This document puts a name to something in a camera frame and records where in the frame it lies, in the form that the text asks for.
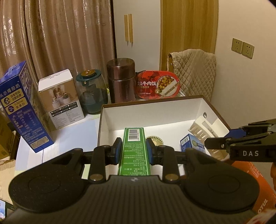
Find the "blue handheld mini fan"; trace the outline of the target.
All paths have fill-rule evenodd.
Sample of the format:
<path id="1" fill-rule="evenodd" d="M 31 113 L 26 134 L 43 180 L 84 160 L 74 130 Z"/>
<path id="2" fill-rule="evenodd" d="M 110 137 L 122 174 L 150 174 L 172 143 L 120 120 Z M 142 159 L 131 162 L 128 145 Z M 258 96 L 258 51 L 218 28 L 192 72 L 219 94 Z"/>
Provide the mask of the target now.
<path id="1" fill-rule="evenodd" d="M 152 146 L 153 144 L 155 146 L 161 146 L 161 145 L 164 145 L 164 142 L 160 137 L 151 135 L 151 136 L 146 137 L 146 144 L 148 146 Z"/>

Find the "white hair claw clip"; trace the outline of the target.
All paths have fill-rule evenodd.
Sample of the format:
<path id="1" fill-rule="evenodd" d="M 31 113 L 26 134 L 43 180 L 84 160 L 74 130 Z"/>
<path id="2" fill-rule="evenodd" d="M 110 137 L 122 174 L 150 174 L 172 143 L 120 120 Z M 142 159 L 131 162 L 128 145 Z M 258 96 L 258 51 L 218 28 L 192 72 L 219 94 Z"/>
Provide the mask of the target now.
<path id="1" fill-rule="evenodd" d="M 189 128 L 189 131 L 203 144 L 207 138 L 225 137 L 229 133 L 229 129 L 220 119 L 216 119 L 211 124 L 204 116 L 198 117 Z M 220 161 L 226 161 L 230 158 L 226 150 L 208 149 L 208 152 Z"/>

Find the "blue white medicine box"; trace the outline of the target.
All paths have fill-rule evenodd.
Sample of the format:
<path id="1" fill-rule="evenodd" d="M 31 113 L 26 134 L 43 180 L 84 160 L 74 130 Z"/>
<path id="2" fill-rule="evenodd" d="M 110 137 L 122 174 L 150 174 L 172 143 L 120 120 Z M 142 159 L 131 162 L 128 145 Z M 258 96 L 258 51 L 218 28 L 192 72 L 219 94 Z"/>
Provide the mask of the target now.
<path id="1" fill-rule="evenodd" d="M 183 139 L 180 140 L 181 151 L 185 152 L 187 148 L 193 148 L 197 151 L 205 153 L 204 144 L 192 134 L 187 134 Z"/>

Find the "green medicine box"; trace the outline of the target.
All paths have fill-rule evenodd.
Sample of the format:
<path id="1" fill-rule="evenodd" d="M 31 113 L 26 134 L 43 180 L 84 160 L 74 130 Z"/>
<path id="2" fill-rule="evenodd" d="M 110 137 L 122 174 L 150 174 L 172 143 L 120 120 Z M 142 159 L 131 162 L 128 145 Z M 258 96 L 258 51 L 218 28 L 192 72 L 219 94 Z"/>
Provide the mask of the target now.
<path id="1" fill-rule="evenodd" d="M 144 128 L 125 128 L 118 175 L 148 176 L 150 174 Z"/>

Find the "pastel checked table cloth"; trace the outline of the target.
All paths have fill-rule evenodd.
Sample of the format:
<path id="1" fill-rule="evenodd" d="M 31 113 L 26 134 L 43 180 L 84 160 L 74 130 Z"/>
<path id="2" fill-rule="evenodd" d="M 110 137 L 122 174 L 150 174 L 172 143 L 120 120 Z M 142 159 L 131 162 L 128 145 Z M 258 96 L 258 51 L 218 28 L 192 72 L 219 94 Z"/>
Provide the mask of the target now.
<path id="1" fill-rule="evenodd" d="M 51 160 L 74 148 L 84 152 L 97 146 L 100 115 L 87 115 L 84 119 L 51 133 L 54 144 L 35 153 L 27 142 L 20 138 L 14 175 Z"/>

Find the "brown cardboard storage box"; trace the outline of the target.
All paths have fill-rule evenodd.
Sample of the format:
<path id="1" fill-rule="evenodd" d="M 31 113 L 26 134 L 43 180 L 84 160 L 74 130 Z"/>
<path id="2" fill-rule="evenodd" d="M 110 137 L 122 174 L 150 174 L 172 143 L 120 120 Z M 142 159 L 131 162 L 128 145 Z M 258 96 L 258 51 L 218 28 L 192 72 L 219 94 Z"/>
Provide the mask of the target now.
<path id="1" fill-rule="evenodd" d="M 203 115 L 211 124 L 220 119 L 228 127 L 215 107 L 203 96 L 103 105 L 97 145 L 113 145 L 116 138 L 123 138 L 125 128 L 142 127 L 145 137 L 158 136 L 164 145 L 180 151 L 181 139 L 189 133 L 193 122 Z"/>

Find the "glass jar green lid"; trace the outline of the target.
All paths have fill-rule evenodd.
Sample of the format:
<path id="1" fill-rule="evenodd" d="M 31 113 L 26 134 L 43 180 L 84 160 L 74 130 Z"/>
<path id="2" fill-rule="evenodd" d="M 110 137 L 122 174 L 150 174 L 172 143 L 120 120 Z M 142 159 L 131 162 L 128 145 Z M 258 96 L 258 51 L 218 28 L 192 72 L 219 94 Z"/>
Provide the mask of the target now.
<path id="1" fill-rule="evenodd" d="M 75 86 L 80 105 L 85 113 L 98 114 L 108 103 L 108 93 L 100 70 L 90 69 L 79 73 Z"/>

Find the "red instant rice bowl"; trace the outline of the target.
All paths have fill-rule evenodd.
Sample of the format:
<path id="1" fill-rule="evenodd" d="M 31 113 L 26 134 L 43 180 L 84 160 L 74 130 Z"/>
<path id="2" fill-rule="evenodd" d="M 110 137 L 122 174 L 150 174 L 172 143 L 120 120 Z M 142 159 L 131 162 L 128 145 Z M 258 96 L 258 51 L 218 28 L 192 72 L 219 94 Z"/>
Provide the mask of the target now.
<path id="1" fill-rule="evenodd" d="M 136 94 L 145 100 L 174 98 L 180 90 L 179 78 L 170 71 L 141 71 L 136 76 Z"/>

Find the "white humidifier product box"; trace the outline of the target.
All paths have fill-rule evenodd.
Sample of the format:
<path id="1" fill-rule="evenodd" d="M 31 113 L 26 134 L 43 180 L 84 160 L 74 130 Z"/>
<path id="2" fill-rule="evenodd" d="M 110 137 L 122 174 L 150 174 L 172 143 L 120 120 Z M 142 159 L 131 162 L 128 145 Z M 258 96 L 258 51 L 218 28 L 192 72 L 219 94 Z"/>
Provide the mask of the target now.
<path id="1" fill-rule="evenodd" d="M 69 69 L 40 79 L 38 92 L 43 107 L 56 129 L 85 118 Z"/>

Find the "brown metal canister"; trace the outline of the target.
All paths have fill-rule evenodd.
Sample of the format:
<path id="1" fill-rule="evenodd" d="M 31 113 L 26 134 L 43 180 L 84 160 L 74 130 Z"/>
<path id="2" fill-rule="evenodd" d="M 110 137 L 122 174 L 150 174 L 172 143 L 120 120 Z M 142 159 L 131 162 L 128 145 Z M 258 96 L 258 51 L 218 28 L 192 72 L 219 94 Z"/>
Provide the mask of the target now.
<path id="1" fill-rule="evenodd" d="M 130 58 L 116 58 L 107 62 L 111 103 L 136 100 L 135 62 Z"/>

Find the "tall blue milk carton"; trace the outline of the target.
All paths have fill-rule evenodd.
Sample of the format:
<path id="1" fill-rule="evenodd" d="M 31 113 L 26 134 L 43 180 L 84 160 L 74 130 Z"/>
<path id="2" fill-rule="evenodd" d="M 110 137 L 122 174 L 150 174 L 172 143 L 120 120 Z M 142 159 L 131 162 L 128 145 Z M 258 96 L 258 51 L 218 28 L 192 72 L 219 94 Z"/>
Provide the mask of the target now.
<path id="1" fill-rule="evenodd" d="M 54 144 L 26 61 L 11 66 L 1 78 L 1 105 L 34 152 Z"/>

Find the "wooden door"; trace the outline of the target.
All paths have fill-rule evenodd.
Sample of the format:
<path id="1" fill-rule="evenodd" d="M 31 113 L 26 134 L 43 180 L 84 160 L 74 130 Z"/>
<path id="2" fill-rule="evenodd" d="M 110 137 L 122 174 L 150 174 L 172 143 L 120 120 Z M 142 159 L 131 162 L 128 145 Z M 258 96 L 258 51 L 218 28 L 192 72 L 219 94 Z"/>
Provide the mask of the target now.
<path id="1" fill-rule="evenodd" d="M 186 49 L 215 53 L 218 0 L 160 2 L 160 69 L 166 70 L 167 55 Z"/>

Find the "beige patterned curtain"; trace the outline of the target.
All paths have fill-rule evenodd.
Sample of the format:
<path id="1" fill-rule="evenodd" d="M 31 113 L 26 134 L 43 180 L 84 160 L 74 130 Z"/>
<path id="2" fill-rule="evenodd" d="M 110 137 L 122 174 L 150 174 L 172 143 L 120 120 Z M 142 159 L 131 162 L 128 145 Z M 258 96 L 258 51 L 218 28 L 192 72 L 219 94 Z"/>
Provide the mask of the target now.
<path id="1" fill-rule="evenodd" d="M 26 61 L 34 82 L 115 58 L 112 1 L 1 1 L 1 74 Z"/>

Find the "wall power sockets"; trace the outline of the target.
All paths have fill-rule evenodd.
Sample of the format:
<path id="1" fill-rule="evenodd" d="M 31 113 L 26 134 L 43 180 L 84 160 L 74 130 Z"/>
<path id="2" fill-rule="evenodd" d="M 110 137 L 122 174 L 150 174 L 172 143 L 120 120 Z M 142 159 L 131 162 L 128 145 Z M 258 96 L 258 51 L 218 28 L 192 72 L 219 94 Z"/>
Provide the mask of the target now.
<path id="1" fill-rule="evenodd" d="M 231 50 L 249 59 L 253 58 L 254 46 L 241 40 L 232 39 Z"/>

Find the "wooden incense sticks on wall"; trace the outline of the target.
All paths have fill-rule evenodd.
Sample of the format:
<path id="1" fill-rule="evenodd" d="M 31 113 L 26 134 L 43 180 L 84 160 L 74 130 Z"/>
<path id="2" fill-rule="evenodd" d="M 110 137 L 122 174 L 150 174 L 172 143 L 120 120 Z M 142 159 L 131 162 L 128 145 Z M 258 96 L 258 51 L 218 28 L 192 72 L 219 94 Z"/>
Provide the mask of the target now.
<path id="1" fill-rule="evenodd" d="M 133 18 L 132 14 L 124 15 L 124 36 L 127 44 L 131 44 L 133 46 L 134 36 L 133 36 Z"/>

